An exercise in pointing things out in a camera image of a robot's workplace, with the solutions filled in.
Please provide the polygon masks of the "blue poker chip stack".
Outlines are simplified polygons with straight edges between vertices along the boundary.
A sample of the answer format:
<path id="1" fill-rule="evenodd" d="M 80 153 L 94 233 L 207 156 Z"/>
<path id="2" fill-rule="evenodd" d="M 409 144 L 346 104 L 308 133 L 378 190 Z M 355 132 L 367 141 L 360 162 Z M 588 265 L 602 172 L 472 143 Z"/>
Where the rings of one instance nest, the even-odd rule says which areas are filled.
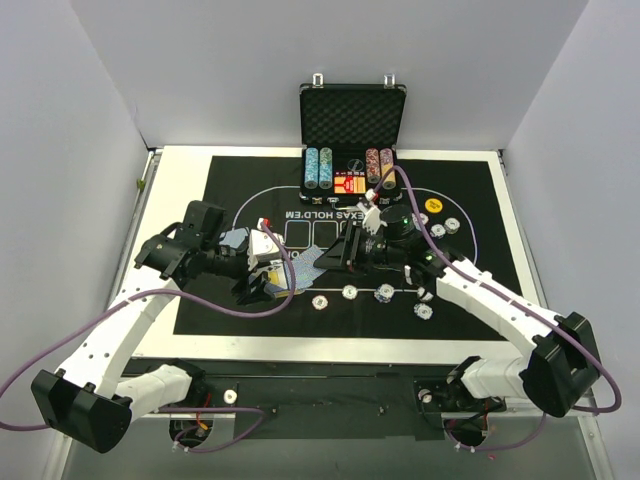
<path id="1" fill-rule="evenodd" d="M 396 290 L 392 285 L 384 283 L 374 291 L 373 295 L 378 302 L 387 304 L 393 299 L 395 292 Z"/>

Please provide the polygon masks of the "blue backed playing cards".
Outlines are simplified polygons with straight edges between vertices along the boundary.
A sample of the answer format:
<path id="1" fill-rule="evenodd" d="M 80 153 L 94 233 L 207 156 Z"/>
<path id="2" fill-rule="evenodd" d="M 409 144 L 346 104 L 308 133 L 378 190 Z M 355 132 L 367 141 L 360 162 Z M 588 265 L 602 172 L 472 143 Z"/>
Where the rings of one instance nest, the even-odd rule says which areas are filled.
<path id="1" fill-rule="evenodd" d="M 319 247 L 312 246 L 292 260 L 297 290 L 305 290 L 311 287 L 314 281 L 326 272 L 325 269 L 314 265 L 322 254 L 323 251 Z"/>

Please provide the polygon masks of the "red poker chip stack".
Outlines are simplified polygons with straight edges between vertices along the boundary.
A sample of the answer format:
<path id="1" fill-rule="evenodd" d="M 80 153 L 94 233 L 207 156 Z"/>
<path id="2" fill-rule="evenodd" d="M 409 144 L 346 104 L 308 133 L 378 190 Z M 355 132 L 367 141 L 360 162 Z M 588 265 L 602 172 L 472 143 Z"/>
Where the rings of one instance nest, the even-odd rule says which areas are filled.
<path id="1" fill-rule="evenodd" d="M 328 299 L 324 295 L 317 295 L 312 299 L 312 306 L 316 310 L 323 310 L 328 306 Z"/>

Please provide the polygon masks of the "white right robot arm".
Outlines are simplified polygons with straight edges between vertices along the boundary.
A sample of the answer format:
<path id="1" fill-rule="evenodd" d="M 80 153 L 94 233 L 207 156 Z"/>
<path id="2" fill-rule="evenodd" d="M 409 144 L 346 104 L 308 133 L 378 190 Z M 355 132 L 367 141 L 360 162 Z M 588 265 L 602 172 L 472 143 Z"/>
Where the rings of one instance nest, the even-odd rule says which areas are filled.
<path id="1" fill-rule="evenodd" d="M 432 247 L 425 225 L 406 205 L 379 209 L 361 199 L 362 218 L 344 229 L 342 266 L 350 271 L 391 270 L 419 294 L 445 300 L 471 314 L 519 352 L 512 360 L 470 356 L 449 375 L 449 402 L 468 409 L 490 397 L 523 398 L 561 418 L 600 377 L 600 360 L 590 322 L 578 313 L 566 317 L 529 302 L 479 270 L 471 260 Z"/>

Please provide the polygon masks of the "grey poker chip stack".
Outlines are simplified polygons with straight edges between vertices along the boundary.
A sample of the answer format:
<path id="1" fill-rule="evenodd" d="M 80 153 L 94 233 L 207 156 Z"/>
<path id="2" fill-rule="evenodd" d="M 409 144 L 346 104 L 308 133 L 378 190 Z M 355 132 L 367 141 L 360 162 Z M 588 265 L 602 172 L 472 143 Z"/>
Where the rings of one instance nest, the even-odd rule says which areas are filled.
<path id="1" fill-rule="evenodd" d="M 347 300 L 355 300 L 358 296 L 358 289 L 354 285 L 345 285 L 342 289 L 342 296 Z"/>

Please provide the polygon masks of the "blue chips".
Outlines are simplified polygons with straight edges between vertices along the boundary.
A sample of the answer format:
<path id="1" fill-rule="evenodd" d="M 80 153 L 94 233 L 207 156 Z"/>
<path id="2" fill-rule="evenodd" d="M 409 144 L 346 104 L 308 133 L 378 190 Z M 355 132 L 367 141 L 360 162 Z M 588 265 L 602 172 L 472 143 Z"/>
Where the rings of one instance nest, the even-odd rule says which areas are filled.
<path id="1" fill-rule="evenodd" d="M 433 224 L 430 227 L 430 234 L 433 238 L 441 239 L 446 235 L 447 231 L 442 224 Z"/>
<path id="2" fill-rule="evenodd" d="M 414 315 L 421 320 L 429 320 L 433 316 L 433 309 L 425 303 L 416 303 L 413 311 Z"/>

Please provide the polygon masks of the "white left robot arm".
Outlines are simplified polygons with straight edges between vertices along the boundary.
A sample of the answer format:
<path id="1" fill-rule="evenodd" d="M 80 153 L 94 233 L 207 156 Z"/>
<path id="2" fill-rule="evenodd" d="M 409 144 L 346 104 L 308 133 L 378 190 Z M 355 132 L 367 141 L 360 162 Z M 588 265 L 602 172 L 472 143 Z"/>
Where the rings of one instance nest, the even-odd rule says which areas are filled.
<path id="1" fill-rule="evenodd" d="M 202 274 L 235 280 L 240 304 L 283 297 L 317 278 L 316 246 L 286 259 L 283 238 L 265 218 L 254 229 L 223 229 L 223 208 L 188 204 L 184 218 L 146 240 L 109 309 L 87 327 L 81 345 L 53 372 L 40 371 L 31 391 L 46 426 L 98 453 L 112 450 L 129 426 L 164 407 L 192 412 L 206 405 L 202 369 L 171 360 L 128 380 L 131 356 L 164 308 Z"/>

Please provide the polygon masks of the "grey chips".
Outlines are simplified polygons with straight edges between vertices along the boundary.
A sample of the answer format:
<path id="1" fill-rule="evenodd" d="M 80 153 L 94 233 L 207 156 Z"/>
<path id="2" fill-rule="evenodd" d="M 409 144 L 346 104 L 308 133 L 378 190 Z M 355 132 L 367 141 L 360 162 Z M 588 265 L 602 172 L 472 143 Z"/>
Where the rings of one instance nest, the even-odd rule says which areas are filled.
<path id="1" fill-rule="evenodd" d="M 423 287 L 417 290 L 417 297 L 420 302 L 429 302 L 433 299 L 433 294 Z"/>
<path id="2" fill-rule="evenodd" d="M 444 221 L 445 231 L 449 234 L 455 234 L 460 229 L 460 221 L 457 218 L 450 217 Z"/>

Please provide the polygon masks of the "dealt cards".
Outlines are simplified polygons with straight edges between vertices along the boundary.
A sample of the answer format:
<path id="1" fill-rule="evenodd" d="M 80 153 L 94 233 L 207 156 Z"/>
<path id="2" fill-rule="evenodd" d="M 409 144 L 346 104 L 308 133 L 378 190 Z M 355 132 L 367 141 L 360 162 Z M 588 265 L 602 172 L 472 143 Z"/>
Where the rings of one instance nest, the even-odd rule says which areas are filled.
<path id="1" fill-rule="evenodd" d="M 219 245 L 229 251 L 244 251 L 248 247 L 250 229 L 247 227 L 226 231 L 220 235 Z"/>

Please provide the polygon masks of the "yellow big blind button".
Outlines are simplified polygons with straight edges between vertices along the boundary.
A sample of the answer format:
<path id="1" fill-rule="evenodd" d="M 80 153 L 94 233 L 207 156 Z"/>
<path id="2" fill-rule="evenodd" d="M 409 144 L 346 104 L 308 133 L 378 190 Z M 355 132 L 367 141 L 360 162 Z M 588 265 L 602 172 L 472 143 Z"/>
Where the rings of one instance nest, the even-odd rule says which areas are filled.
<path id="1" fill-rule="evenodd" d="M 428 212 L 438 214 L 443 210 L 444 205 L 440 199 L 431 197 L 424 202 L 424 207 Z"/>

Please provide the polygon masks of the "blue playing card deck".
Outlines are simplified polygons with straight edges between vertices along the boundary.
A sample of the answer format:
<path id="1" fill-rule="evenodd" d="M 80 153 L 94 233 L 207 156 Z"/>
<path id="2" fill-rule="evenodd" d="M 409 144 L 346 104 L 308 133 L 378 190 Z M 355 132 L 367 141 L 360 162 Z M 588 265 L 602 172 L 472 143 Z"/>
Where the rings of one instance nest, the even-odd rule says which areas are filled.
<path id="1" fill-rule="evenodd" d="M 282 261 L 258 267 L 256 276 L 258 291 L 270 299 L 286 298 L 291 292 L 296 292 L 291 287 L 288 266 Z"/>

